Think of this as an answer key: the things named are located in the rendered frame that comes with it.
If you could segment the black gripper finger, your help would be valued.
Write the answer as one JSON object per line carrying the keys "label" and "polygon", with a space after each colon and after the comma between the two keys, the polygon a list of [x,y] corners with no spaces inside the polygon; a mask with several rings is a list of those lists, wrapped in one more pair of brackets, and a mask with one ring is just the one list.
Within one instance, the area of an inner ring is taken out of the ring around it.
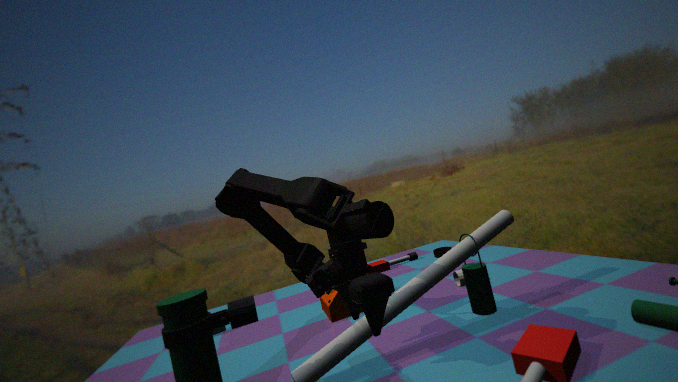
{"label": "black gripper finger", "polygon": [[359,319],[359,314],[360,314],[360,306],[352,302],[352,297],[349,292],[349,285],[350,283],[344,283],[338,286],[333,285],[331,288],[339,292],[354,320]]}
{"label": "black gripper finger", "polygon": [[366,319],[368,321],[368,324],[370,326],[370,329],[375,337],[381,334],[387,302],[389,296],[391,295],[392,293],[368,301],[366,303],[357,303],[356,301],[352,300],[352,302],[362,307]]}

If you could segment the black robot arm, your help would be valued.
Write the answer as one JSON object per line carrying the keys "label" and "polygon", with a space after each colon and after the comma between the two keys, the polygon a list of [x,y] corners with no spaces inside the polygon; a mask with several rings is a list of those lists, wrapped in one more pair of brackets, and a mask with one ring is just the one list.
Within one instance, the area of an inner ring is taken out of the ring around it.
{"label": "black robot arm", "polygon": [[[245,219],[277,247],[296,278],[320,298],[325,292],[329,295],[338,280],[341,284],[348,282],[339,259],[329,253],[330,260],[323,263],[321,251],[298,242],[261,207],[260,201],[287,208],[301,222],[326,230],[329,244],[389,236],[394,227],[389,205],[368,199],[353,202],[354,195],[347,187],[323,178],[289,181],[240,168],[216,196],[215,204],[222,213]],[[340,198],[333,207],[336,196]]]}

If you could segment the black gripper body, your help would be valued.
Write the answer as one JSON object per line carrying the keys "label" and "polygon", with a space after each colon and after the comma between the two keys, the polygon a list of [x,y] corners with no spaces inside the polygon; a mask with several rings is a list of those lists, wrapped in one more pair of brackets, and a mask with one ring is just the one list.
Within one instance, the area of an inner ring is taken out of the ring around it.
{"label": "black gripper body", "polygon": [[367,264],[364,249],[367,248],[366,242],[361,240],[351,240],[339,244],[330,244],[328,252],[339,259],[343,267],[349,285],[349,292],[357,303],[366,303],[395,291],[392,278],[379,273],[372,272],[372,266]]}

